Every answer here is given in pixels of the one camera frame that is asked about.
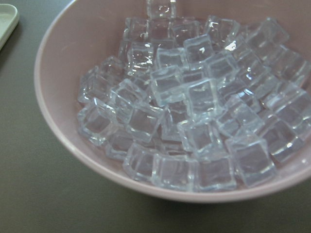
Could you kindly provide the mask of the pink bowl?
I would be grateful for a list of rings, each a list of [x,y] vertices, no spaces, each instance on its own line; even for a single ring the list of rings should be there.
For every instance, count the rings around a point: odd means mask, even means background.
[[[59,141],[85,166],[127,188],[168,200],[213,203],[248,200],[286,189],[311,176],[311,140],[278,175],[262,185],[235,191],[191,193],[131,180],[120,162],[78,134],[76,115],[82,74],[118,50],[127,17],[146,17],[144,0],[75,0],[53,21],[35,61],[35,92],[41,112]],[[206,18],[216,15],[241,24],[273,17],[291,35],[287,46],[311,57],[311,3],[308,0],[179,0],[177,14]]]

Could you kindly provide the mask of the cream serving tray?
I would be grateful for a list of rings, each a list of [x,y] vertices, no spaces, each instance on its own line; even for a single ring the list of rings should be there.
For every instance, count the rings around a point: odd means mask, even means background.
[[[3,48],[19,22],[19,12],[11,4],[0,4],[0,49]]]

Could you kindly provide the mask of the pile of clear ice cubes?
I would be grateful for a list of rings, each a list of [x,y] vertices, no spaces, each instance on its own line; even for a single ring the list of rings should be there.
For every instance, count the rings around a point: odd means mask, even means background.
[[[311,129],[311,64],[288,40],[272,18],[203,21],[149,0],[147,18],[126,19],[118,56],[81,77],[79,133],[160,188],[262,184]]]

